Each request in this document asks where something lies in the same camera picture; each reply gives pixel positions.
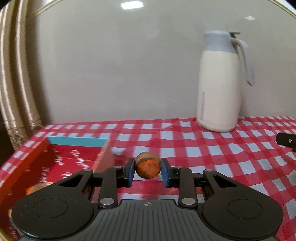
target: gray handle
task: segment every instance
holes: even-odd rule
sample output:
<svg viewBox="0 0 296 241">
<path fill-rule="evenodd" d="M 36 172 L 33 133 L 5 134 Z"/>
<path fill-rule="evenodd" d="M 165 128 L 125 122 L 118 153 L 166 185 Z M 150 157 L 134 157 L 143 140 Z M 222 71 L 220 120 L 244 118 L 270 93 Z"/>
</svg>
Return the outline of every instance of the gray handle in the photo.
<svg viewBox="0 0 296 241">
<path fill-rule="evenodd" d="M 244 66 L 246 69 L 246 77 L 247 77 L 247 83 L 250 86 L 253 86 L 255 84 L 255 74 L 254 70 L 250 65 L 250 58 L 249 58 L 249 51 L 248 51 L 248 45 L 237 38 L 231 38 L 231 43 L 233 45 L 238 45 L 242 51 L 242 56 L 244 58 Z"/>
</svg>

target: orange object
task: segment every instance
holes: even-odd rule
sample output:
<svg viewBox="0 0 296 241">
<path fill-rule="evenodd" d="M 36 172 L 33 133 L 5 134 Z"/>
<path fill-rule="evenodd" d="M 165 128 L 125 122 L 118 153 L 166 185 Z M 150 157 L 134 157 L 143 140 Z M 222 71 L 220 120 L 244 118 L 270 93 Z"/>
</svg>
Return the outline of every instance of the orange object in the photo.
<svg viewBox="0 0 296 241">
<path fill-rule="evenodd" d="M 34 186 L 31 186 L 29 187 L 27 190 L 26 190 L 26 195 L 29 195 L 33 192 L 36 192 L 44 187 L 47 187 L 49 185 L 53 184 L 52 182 L 47 182 L 47 183 L 37 183 L 36 185 Z"/>
<path fill-rule="evenodd" d="M 160 159 L 152 152 L 142 152 L 136 158 L 136 173 L 142 178 L 156 177 L 160 168 Z"/>
</svg>

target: white wall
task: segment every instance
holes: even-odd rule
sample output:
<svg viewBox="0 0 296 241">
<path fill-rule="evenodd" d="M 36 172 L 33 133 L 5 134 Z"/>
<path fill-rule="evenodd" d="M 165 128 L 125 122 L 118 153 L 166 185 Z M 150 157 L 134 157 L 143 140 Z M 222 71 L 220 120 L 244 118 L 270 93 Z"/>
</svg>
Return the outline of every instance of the white wall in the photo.
<svg viewBox="0 0 296 241">
<path fill-rule="evenodd" d="M 296 19 L 268 0 L 63 0 L 27 23 L 44 122 L 193 117 L 203 32 L 237 30 L 256 85 L 241 115 L 296 117 Z"/>
</svg>

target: red and white gingham tablecloth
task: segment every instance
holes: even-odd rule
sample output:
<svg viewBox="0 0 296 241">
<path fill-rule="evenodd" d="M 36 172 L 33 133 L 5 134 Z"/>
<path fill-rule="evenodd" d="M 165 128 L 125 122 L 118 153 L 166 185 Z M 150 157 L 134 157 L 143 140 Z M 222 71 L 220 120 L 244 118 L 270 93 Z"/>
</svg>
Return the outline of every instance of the red and white gingham tablecloth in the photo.
<svg viewBox="0 0 296 241">
<path fill-rule="evenodd" d="M 284 211 L 277 238 L 296 241 L 296 154 L 276 144 L 276 134 L 296 134 L 292 117 L 241 117 L 235 130 L 210 132 L 194 118 L 81 122 L 47 125 L 31 137 L 0 169 L 0 186 L 21 161 L 46 136 L 106 137 L 111 140 L 116 165 L 151 151 L 172 166 L 193 172 L 215 169 L 275 199 Z M 167 189 L 161 175 L 142 179 L 135 174 L 131 188 L 120 188 L 119 199 L 178 198 L 178 189 Z M 197 190 L 199 202 L 204 202 Z"/>
</svg>

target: black object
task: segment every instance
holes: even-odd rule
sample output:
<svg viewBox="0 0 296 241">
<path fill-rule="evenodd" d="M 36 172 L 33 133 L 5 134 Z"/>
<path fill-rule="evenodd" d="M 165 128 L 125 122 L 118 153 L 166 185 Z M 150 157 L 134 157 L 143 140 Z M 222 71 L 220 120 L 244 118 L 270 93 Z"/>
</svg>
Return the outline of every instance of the black object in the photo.
<svg viewBox="0 0 296 241">
<path fill-rule="evenodd" d="M 293 152 L 296 152 L 296 135 L 287 133 L 278 133 L 276 135 L 276 143 L 278 145 L 292 148 Z"/>
<path fill-rule="evenodd" d="M 203 174 L 171 167 L 161 160 L 167 188 L 179 188 L 174 200 L 122 200 L 117 188 L 130 187 L 135 160 L 104 173 L 91 169 L 23 197 L 12 210 L 21 241 L 29 240 L 265 240 L 274 237 L 283 220 L 272 198 L 212 169 Z M 97 204 L 94 187 L 101 187 Z M 198 204 L 195 187 L 202 187 Z"/>
</svg>

